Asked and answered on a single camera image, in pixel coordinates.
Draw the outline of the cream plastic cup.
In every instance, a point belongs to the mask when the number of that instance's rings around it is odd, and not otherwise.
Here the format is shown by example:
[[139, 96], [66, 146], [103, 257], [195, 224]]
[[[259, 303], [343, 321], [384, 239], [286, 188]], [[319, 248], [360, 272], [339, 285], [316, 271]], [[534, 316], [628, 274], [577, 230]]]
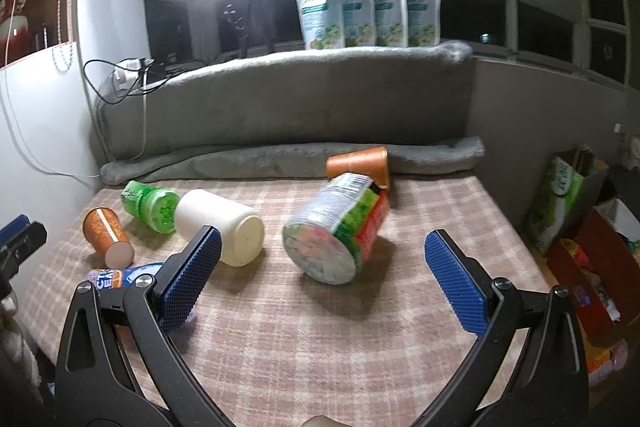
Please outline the cream plastic cup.
[[201, 188], [180, 198], [174, 221], [185, 241], [205, 225], [217, 229], [222, 242], [220, 260], [230, 267], [248, 265], [264, 246], [265, 225], [254, 208]]

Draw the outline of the red box on floor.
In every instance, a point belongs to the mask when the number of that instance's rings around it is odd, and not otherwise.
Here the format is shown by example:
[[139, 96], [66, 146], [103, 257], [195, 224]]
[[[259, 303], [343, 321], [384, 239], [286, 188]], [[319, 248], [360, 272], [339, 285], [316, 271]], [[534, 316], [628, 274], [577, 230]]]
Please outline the red box on floor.
[[570, 291], [587, 338], [596, 345], [619, 336], [639, 317], [639, 265], [601, 213], [589, 209], [582, 224], [555, 239], [547, 267]]

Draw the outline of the small orange striped cup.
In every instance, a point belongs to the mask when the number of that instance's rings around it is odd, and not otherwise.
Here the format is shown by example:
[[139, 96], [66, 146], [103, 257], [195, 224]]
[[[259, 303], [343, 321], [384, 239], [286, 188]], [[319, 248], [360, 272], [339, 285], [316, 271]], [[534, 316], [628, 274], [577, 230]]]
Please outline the small orange striped cup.
[[82, 233], [105, 268], [126, 269], [134, 261], [134, 246], [111, 208], [89, 210], [82, 222]]

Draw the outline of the grey sofa backrest cover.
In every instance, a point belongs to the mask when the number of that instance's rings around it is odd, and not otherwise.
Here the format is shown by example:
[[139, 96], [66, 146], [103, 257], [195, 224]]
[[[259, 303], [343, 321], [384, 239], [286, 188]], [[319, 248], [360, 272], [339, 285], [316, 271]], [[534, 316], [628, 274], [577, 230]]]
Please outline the grey sofa backrest cover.
[[461, 138], [470, 46], [280, 52], [202, 67], [96, 115], [116, 159], [202, 146], [428, 145]]

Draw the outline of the green white paper bag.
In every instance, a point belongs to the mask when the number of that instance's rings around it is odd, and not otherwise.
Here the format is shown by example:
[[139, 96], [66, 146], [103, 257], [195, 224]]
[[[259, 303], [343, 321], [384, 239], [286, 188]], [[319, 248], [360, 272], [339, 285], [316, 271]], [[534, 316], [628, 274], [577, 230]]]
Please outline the green white paper bag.
[[545, 256], [555, 239], [597, 202], [608, 170], [589, 146], [553, 155], [525, 222], [527, 237], [539, 254]]

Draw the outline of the black light tripod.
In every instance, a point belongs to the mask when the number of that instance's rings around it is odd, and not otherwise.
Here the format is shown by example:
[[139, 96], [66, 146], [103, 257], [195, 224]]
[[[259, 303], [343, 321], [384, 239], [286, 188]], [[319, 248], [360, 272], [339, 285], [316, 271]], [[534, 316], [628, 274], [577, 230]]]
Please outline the black light tripod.
[[234, 29], [239, 43], [239, 58], [247, 58], [250, 49], [250, 37], [258, 35], [266, 46], [267, 53], [276, 52], [276, 46], [268, 28], [268, 16], [264, 0], [245, 0], [245, 10], [240, 11], [228, 3], [222, 15]]

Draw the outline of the plaid pink table cloth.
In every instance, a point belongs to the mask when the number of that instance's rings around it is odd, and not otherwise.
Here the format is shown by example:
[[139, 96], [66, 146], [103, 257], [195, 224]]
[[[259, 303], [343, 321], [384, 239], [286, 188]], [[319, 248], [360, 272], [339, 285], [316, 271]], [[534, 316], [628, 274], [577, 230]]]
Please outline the plaid pink table cloth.
[[473, 343], [424, 260], [445, 230], [495, 277], [529, 291], [548, 283], [480, 180], [395, 179], [390, 212], [356, 280], [320, 284], [282, 246], [282, 229], [317, 180], [210, 180], [255, 208], [266, 236], [249, 265], [218, 265], [174, 338], [202, 386], [235, 424], [297, 426], [326, 415], [354, 426], [407, 426], [449, 381]]

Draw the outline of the green plastic cup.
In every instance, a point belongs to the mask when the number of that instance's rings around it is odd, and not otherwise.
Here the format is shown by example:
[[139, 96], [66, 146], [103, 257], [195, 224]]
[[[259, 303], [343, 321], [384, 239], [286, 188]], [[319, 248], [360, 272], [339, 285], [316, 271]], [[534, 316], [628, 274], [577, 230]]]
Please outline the green plastic cup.
[[122, 207], [153, 231], [172, 234], [176, 231], [175, 214], [180, 196], [167, 188], [131, 180], [120, 193]]

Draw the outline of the large colourful printed cup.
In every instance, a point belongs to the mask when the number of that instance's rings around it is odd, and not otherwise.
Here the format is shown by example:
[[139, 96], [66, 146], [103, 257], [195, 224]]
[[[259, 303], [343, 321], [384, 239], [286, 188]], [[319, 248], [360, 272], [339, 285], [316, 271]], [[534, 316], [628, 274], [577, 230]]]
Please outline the large colourful printed cup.
[[370, 176], [342, 173], [286, 222], [284, 250], [308, 277], [347, 284], [369, 261], [388, 210], [387, 192]]

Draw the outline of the white power strip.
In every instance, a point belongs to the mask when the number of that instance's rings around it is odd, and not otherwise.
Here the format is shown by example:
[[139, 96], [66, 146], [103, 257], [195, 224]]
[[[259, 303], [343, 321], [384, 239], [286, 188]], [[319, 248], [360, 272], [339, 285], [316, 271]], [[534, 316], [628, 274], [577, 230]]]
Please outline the white power strip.
[[115, 94], [133, 94], [145, 86], [145, 59], [126, 58], [118, 62], [112, 72], [112, 89]]

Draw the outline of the orange cup by blanket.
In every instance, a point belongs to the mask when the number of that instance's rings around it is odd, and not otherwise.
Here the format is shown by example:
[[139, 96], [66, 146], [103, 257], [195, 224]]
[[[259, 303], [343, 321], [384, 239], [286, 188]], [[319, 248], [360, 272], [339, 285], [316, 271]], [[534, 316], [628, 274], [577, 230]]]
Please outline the orange cup by blanket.
[[371, 178], [383, 190], [390, 189], [390, 167], [386, 146], [357, 150], [331, 156], [326, 160], [326, 177], [333, 179], [340, 174], [351, 172]]

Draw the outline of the rightmost white refill pouch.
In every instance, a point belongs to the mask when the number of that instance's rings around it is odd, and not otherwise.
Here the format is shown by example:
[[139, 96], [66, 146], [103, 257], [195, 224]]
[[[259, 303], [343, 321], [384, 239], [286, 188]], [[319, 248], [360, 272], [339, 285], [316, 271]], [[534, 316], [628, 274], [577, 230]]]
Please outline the rightmost white refill pouch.
[[437, 46], [440, 41], [440, 0], [407, 0], [407, 4], [409, 46]]

